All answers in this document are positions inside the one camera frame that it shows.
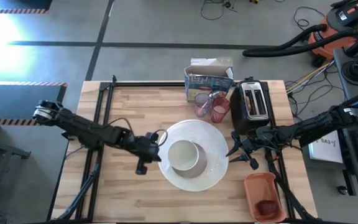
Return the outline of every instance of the white plate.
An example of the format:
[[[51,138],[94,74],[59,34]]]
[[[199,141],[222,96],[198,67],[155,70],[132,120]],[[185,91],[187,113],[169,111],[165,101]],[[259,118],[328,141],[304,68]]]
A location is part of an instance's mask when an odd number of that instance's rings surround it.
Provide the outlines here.
[[[212,124],[200,120],[180,121],[167,129],[167,141],[160,146],[158,163],[162,174],[171,184],[182,190],[197,192],[206,190],[217,184],[226,174],[229,159],[227,142],[222,133]],[[166,134],[160,138],[160,144]],[[179,140],[187,140],[199,144],[206,152],[207,165],[204,172],[194,178],[179,176],[171,167],[168,160],[168,150]]]

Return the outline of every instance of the cardboard box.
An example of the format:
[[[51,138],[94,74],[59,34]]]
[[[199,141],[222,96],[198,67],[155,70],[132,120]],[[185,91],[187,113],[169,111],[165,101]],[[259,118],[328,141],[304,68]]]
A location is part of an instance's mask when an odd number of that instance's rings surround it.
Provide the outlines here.
[[[185,68],[185,90],[189,102],[194,102],[198,93],[220,91],[225,97],[232,84],[233,59],[230,57],[192,58],[191,65]]]

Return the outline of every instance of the toaster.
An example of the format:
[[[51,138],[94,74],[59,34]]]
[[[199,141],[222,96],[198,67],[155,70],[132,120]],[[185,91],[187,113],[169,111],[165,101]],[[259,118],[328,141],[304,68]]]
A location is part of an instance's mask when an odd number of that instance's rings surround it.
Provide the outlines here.
[[[252,77],[239,82],[230,97],[230,110],[234,130],[239,134],[268,125],[271,109],[267,83]]]

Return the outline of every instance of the orange tray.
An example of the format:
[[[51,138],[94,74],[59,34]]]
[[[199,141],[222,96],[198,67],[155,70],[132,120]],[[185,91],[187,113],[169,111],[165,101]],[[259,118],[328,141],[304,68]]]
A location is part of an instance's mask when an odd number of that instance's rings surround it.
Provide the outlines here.
[[[287,217],[282,210],[278,199],[274,179],[276,176],[269,172],[248,175],[244,181],[248,207],[252,218],[259,223],[278,223]],[[277,204],[275,213],[271,215],[261,215],[257,209],[257,204],[263,200],[271,200]]]

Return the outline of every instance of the vacuum hose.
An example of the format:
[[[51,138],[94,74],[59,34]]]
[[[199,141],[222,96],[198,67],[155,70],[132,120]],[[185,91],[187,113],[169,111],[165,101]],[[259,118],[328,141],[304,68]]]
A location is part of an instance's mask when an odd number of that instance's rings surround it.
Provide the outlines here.
[[[245,57],[281,57],[281,56],[288,56],[288,55],[295,55],[295,54],[300,54],[303,52],[307,52],[309,50],[313,50],[316,49],[318,47],[322,47],[326,44],[329,44],[331,42],[334,42],[335,40],[344,38],[344,37],[350,37],[353,35],[358,35],[358,29],[348,29],[348,30],[344,30],[341,32],[338,32],[337,34],[334,34],[330,37],[325,38],[324,40],[320,40],[318,42],[315,42],[313,44],[310,45],[306,45],[303,47],[297,47],[295,49],[286,49],[286,50],[261,50],[261,49],[251,49],[251,50],[245,50],[242,52],[243,56]]]
[[[298,34],[294,39],[288,41],[285,44],[282,44],[280,46],[276,46],[276,47],[265,47],[265,48],[261,48],[261,49],[250,49],[247,50],[248,51],[276,51],[276,50],[284,50],[287,49],[289,47],[291,47],[292,45],[296,44],[298,41],[300,41],[302,38],[306,37],[307,35],[311,34],[312,32],[317,32],[317,31],[325,31],[327,29],[327,25],[326,24],[319,24],[319,25],[314,25],[311,26],[307,29],[305,29],[302,33]]]

